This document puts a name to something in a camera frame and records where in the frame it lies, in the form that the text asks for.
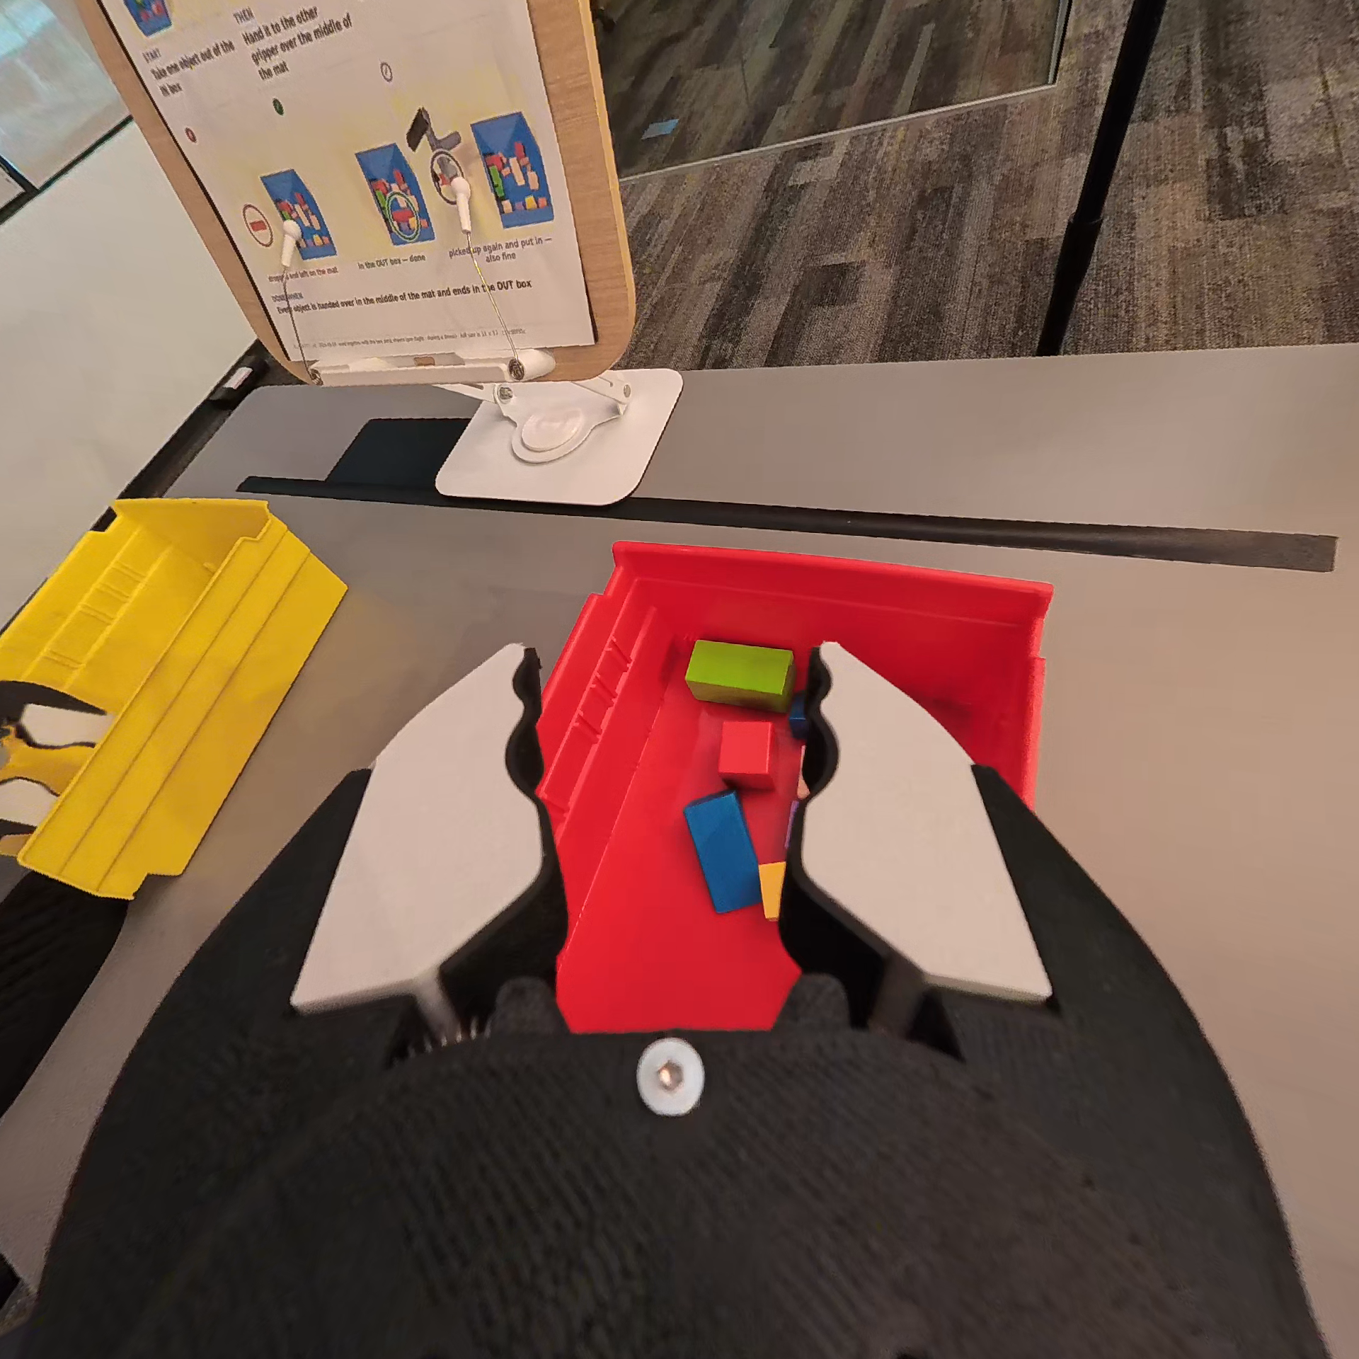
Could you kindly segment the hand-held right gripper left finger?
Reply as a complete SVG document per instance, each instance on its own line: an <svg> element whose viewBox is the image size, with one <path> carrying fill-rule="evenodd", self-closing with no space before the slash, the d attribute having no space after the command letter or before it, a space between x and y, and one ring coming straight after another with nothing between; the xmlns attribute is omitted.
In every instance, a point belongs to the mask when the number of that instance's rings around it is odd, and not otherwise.
<svg viewBox="0 0 1359 1359"><path fill-rule="evenodd" d="M449 1043L489 1026L507 982L556 985L567 887L538 793L539 715L539 655L512 642L374 759L295 1011L405 998Z"/></svg>

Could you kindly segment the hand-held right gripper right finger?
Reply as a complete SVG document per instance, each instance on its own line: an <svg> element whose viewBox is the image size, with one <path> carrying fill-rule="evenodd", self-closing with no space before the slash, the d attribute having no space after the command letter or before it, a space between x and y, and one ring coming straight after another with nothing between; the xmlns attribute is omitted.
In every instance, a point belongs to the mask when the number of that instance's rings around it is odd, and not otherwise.
<svg viewBox="0 0 1359 1359"><path fill-rule="evenodd" d="M928 709L837 641L810 658L810 798L779 935L850 1024L907 1035L936 992L1044 1006L1049 971L978 767Z"/></svg>

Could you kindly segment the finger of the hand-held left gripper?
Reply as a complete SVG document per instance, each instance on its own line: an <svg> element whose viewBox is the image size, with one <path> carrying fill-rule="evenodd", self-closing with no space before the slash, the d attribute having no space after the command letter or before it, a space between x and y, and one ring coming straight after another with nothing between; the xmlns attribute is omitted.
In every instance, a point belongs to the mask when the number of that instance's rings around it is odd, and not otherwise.
<svg viewBox="0 0 1359 1359"><path fill-rule="evenodd" d="M38 683L2 683L2 721L41 749L94 746L114 715L70 692Z"/></svg>
<svg viewBox="0 0 1359 1359"><path fill-rule="evenodd" d="M26 838L56 807L67 786L59 749L4 749L2 836Z"/></svg>

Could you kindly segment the yellow plastic bin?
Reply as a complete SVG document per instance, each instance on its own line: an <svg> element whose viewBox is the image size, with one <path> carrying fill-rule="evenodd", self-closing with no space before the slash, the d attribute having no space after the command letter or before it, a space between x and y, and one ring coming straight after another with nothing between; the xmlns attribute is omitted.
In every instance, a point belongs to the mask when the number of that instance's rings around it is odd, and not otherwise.
<svg viewBox="0 0 1359 1359"><path fill-rule="evenodd" d="M266 501L117 501L4 629L4 683L114 715L4 856L119 899L182 875L345 594Z"/></svg>

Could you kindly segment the large blue wooden block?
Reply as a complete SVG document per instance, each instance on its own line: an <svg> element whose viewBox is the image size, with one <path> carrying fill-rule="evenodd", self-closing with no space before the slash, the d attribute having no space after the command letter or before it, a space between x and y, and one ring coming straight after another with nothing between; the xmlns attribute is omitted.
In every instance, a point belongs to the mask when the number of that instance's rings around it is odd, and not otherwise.
<svg viewBox="0 0 1359 1359"><path fill-rule="evenodd" d="M714 912L763 906L759 857L738 791L712 793L690 802L685 823Z"/></svg>

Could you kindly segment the red wooden block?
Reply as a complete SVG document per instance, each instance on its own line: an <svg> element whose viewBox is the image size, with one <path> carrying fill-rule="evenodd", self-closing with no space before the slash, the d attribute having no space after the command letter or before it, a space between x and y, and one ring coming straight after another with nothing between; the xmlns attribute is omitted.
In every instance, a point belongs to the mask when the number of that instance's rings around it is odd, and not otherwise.
<svg viewBox="0 0 1359 1359"><path fill-rule="evenodd" d="M719 739L719 777L730 788L771 791L777 786L776 725L725 720Z"/></svg>

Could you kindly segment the red plastic bin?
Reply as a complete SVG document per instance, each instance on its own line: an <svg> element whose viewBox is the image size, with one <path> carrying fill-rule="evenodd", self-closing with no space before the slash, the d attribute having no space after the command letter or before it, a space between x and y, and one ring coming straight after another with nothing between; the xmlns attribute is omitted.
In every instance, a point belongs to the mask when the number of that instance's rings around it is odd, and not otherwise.
<svg viewBox="0 0 1359 1359"><path fill-rule="evenodd" d="M1039 783L1049 582L771 550L620 540L556 662L538 736L567 882L559 1005L575 1031L766 1029L797 976L759 895L717 911L687 806L729 785L727 721L771 730L771 778L740 788L759 862L787 856L805 736L788 715L696 699L700 641L792 652L842 642L1000 773Z"/></svg>

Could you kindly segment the green wooden block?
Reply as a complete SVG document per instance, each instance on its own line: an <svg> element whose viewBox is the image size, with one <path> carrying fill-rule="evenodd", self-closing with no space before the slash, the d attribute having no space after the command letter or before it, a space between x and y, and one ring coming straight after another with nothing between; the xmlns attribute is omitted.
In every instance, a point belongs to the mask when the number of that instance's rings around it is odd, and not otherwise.
<svg viewBox="0 0 1359 1359"><path fill-rule="evenodd" d="M685 683L700 702L788 713L797 679L795 654L717 639L691 647Z"/></svg>

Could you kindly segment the large blind-covered window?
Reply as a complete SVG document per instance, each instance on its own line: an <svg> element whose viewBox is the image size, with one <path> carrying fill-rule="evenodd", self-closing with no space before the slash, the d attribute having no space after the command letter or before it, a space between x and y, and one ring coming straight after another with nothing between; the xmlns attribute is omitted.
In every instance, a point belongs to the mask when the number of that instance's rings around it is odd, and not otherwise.
<svg viewBox="0 0 1359 1359"><path fill-rule="evenodd" d="M130 121L75 3L2 3L2 217Z"/></svg>

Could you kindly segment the instruction sheet on stand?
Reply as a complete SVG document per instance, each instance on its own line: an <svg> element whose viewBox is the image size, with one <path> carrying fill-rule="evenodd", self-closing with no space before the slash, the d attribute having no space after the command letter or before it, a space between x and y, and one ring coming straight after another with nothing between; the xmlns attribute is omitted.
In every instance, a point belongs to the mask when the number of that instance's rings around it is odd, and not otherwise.
<svg viewBox="0 0 1359 1359"><path fill-rule="evenodd" d="M564 155L567 189L572 204L581 209L577 217L577 239L596 340L588 346L549 348L551 367L541 359L523 356L523 370L509 367L507 382L586 383L602 380L619 362L636 322L635 275L619 168L588 5L533 2L526 6ZM324 385L326 380L313 374L306 359L292 359L287 354L284 332L271 312L264 288L250 278L243 247L230 239L219 196L206 188L177 141L169 115L158 108L109 6L78 2L77 10L96 57L146 137L253 332L289 374L313 385Z"/></svg>

